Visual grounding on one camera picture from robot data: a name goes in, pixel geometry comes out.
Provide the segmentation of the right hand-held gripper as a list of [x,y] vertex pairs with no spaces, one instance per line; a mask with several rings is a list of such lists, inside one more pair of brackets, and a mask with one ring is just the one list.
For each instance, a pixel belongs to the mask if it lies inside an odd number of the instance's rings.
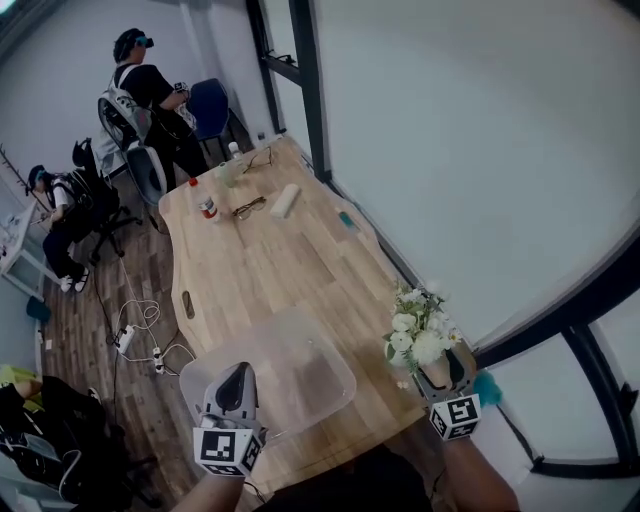
[[[468,347],[453,347],[447,351],[450,391],[471,389],[477,373],[476,360]],[[440,388],[418,368],[412,379],[423,399],[438,399]],[[477,393],[432,404],[428,408],[429,422],[443,441],[469,437],[481,421],[480,397]]]

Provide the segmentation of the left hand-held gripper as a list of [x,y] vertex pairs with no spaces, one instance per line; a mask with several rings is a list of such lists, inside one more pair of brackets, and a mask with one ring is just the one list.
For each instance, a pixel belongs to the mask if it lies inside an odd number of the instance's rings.
[[[259,400],[253,367],[241,362],[219,373],[205,391],[203,407],[207,413],[255,418]],[[193,429],[194,460],[211,475],[249,477],[267,432],[257,420],[203,415]]]

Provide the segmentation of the white flowers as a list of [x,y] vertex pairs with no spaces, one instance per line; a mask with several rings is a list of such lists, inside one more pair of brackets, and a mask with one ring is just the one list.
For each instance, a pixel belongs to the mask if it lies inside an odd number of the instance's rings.
[[454,364],[449,360],[462,341],[444,305],[447,296],[429,283],[412,287],[397,282],[391,308],[391,331],[383,336],[384,355],[410,376],[425,379],[434,388],[454,388]]

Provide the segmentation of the clear plastic tray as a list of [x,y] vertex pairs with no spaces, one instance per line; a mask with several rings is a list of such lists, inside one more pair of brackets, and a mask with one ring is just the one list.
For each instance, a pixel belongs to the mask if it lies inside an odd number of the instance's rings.
[[193,420],[217,377],[248,363],[257,383],[257,419],[275,445],[345,407],[356,379],[321,325],[303,310],[284,309],[187,364],[180,388]]

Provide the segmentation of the person's right forearm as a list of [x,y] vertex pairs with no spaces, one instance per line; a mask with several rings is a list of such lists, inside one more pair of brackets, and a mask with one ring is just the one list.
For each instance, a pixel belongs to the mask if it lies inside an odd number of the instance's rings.
[[520,512],[517,496],[469,437],[443,444],[458,512]]

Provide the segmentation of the person's left forearm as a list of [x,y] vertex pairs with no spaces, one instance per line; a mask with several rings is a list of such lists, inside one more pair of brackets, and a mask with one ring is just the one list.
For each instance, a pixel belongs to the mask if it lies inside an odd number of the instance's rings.
[[244,477],[205,476],[170,512],[235,512]]

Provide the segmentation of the teal fluffy duster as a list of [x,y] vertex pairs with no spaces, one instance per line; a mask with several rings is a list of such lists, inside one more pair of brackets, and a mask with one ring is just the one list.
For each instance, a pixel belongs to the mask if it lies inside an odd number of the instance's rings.
[[482,408],[499,405],[503,397],[495,378],[486,370],[480,370],[477,373],[473,382],[473,393],[478,395]]

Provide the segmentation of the person's black shirt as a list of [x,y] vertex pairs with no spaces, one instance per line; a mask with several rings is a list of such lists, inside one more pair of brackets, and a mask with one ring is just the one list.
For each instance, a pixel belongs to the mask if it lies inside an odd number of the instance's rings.
[[276,491],[254,512],[434,512],[422,475],[380,445],[317,477]]

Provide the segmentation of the red cap clear bottle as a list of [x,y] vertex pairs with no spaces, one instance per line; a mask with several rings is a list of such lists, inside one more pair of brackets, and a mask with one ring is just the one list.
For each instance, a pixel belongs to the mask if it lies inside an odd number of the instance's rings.
[[217,222],[220,218],[219,210],[206,187],[198,178],[190,178],[188,185],[198,211],[205,219]]

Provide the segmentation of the beige rectangular case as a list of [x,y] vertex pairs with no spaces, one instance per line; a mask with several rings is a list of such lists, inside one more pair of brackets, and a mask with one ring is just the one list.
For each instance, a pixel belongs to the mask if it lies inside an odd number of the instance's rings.
[[286,218],[299,193],[300,187],[298,185],[293,183],[286,185],[273,204],[270,215],[277,219]]

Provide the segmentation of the teal waste bin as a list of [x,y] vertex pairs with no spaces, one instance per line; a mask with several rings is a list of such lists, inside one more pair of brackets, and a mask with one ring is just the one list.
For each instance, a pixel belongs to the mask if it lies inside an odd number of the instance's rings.
[[51,318],[51,310],[43,300],[31,296],[26,305],[27,315],[43,324],[49,322]]

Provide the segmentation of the grey white-rimmed chair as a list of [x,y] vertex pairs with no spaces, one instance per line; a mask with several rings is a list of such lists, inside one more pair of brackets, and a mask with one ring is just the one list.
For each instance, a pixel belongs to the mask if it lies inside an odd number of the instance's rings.
[[166,176],[154,148],[132,144],[125,151],[129,174],[141,198],[151,206],[157,206],[167,193]]

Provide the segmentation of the black office chair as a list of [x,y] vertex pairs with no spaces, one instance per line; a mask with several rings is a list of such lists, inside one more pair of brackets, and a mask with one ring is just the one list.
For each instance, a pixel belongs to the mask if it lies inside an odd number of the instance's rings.
[[122,258],[125,252],[116,241],[116,231],[130,224],[141,225],[142,219],[121,203],[117,189],[101,174],[90,138],[75,143],[72,161],[75,169],[68,179],[76,206],[82,211],[84,230],[99,236],[89,255],[89,263],[97,265],[105,242],[109,242],[116,255]]

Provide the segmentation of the white desk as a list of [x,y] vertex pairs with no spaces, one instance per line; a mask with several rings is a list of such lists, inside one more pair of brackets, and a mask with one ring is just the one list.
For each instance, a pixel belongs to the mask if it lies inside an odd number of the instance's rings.
[[[36,202],[32,202],[25,210],[16,214],[14,220],[3,224],[0,222],[0,277],[7,280],[18,290],[40,302],[45,298],[42,294],[44,278],[56,281],[56,277],[46,266],[44,258],[38,258],[27,247],[29,229],[34,226],[33,217],[36,212]],[[30,285],[13,273],[13,268],[23,260],[37,273],[38,283]]]

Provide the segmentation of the blue chair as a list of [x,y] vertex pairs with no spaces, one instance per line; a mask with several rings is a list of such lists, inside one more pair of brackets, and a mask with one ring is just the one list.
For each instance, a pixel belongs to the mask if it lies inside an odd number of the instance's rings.
[[230,117],[229,99],[222,83],[217,78],[194,84],[190,91],[188,109],[196,120],[196,137],[200,143],[210,139],[218,141],[225,158],[229,153],[223,142],[223,134]]

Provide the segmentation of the wooden coat rack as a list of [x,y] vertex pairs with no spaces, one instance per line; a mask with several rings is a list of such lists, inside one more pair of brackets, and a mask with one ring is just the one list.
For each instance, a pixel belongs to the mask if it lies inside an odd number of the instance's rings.
[[19,170],[9,160],[2,143],[0,143],[0,162],[14,175],[16,182],[20,185],[23,191],[28,193],[27,182],[23,179]]

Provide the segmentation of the dark frame eyeglasses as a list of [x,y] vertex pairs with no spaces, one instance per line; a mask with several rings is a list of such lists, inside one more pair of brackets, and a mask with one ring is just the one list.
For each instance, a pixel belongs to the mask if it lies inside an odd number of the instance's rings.
[[266,205],[266,198],[264,196],[259,196],[254,200],[246,203],[238,208],[236,208],[232,215],[239,220],[248,219],[254,211],[262,210]]

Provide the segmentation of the thin frame eyeglasses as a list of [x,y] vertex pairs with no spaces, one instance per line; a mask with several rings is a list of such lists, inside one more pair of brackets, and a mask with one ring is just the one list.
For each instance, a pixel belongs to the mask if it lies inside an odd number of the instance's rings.
[[267,146],[255,153],[243,173],[247,173],[254,169],[271,166],[273,164],[273,151],[271,146]]

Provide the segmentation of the dark window frame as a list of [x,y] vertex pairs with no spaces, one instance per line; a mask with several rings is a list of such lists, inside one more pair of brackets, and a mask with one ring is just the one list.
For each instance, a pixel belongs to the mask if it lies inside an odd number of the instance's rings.
[[[300,87],[309,141],[311,146],[314,176],[337,195],[342,193],[333,181],[328,168],[325,147],[325,117],[322,99],[319,53],[316,47],[315,24],[311,0],[288,0],[296,55],[278,57],[268,42],[267,24],[261,8],[261,0],[245,0],[251,31],[254,38],[260,73],[265,88],[272,123],[278,133],[280,126],[277,101],[271,74],[277,74]],[[535,326],[526,327],[503,342],[494,343],[475,353],[480,369],[522,355],[551,338],[560,321],[567,319],[575,310],[578,297],[569,299],[550,313],[545,313]],[[588,462],[549,459],[536,455],[524,434],[512,421],[507,424],[532,462],[531,472],[548,477],[570,479],[618,479],[640,476],[640,448],[632,425],[631,412],[636,405],[638,392],[624,384],[620,386],[614,376],[594,332],[587,324],[567,325],[559,330],[568,348],[585,374],[600,408],[604,414],[617,451],[615,462]]]

